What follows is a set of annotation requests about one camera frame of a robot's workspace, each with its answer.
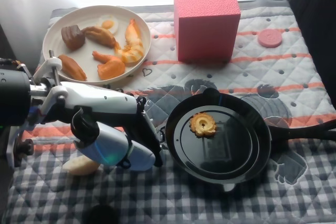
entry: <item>pink disc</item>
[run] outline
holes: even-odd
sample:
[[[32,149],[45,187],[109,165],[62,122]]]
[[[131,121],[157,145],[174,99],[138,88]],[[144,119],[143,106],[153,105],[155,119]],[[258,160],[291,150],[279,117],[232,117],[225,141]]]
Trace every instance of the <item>pink disc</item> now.
[[[282,43],[282,34],[275,29],[262,30],[258,35],[258,42],[263,47],[273,48],[278,47]]]

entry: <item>pink box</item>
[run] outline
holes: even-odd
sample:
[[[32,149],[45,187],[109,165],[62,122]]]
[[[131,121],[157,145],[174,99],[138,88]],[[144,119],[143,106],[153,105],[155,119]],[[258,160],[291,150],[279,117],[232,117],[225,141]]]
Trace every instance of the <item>pink box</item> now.
[[[179,61],[229,61],[237,35],[237,0],[174,0]]]

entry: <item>quilted mat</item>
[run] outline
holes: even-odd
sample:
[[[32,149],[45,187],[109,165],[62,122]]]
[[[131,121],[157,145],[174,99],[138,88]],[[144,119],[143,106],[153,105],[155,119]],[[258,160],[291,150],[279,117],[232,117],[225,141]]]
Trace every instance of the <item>quilted mat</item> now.
[[[321,78],[286,1],[240,4],[242,11],[229,64],[198,66],[177,60],[173,6],[130,7],[148,23],[152,47],[143,66],[106,88],[144,95],[157,127],[185,98],[207,87],[254,106],[268,123],[303,127],[336,119]],[[73,9],[58,9],[50,25]],[[264,48],[265,28],[282,32],[283,43]],[[97,204],[116,209],[121,223],[336,223],[336,143],[291,140],[272,154],[265,171],[225,193],[177,167],[168,151],[165,164],[143,173],[100,166],[90,176],[61,169],[78,156],[68,125],[39,125],[25,132],[35,153],[15,170],[3,223],[83,223]]]

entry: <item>robotic hand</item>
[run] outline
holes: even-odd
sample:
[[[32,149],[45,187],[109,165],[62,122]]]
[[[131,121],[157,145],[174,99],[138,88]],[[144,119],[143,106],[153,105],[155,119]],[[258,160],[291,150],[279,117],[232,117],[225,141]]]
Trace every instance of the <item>robotic hand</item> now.
[[[52,54],[34,76],[17,61],[12,63],[18,71],[0,69],[0,158],[11,168],[20,166],[22,156],[34,151],[32,140],[20,140],[22,132],[60,120],[70,123],[76,148],[98,163],[131,170],[162,166],[159,140],[144,111],[146,99],[60,82],[61,61]],[[51,71],[53,78],[43,77]]]

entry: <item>white plate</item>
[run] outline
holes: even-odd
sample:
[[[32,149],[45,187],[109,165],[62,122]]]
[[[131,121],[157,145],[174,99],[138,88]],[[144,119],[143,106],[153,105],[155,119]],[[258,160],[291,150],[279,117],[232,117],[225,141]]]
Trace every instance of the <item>white plate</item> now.
[[[72,25],[78,25],[79,29],[83,29],[88,26],[96,26],[99,25],[99,18],[106,15],[113,15],[118,20],[118,31],[114,36],[122,48],[125,45],[125,30],[130,20],[134,18],[141,31],[141,40],[145,54],[140,61],[132,64],[126,64],[126,70],[124,74],[109,80],[102,81],[100,80],[97,72],[97,65],[101,63],[93,59],[92,52],[98,51],[102,54],[114,55],[114,50],[86,39],[84,45],[81,48],[75,51],[71,51],[66,47],[62,40],[61,29],[62,27]],[[103,85],[121,80],[122,78],[125,78],[134,72],[145,60],[150,47],[151,33],[148,25],[141,17],[139,17],[136,13],[121,7],[98,5],[75,10],[54,23],[44,38],[42,50],[45,59],[49,58],[50,49],[54,51],[55,57],[65,54],[74,59],[83,69],[88,78],[87,81],[77,81],[60,71],[59,75],[64,79],[92,85]]]

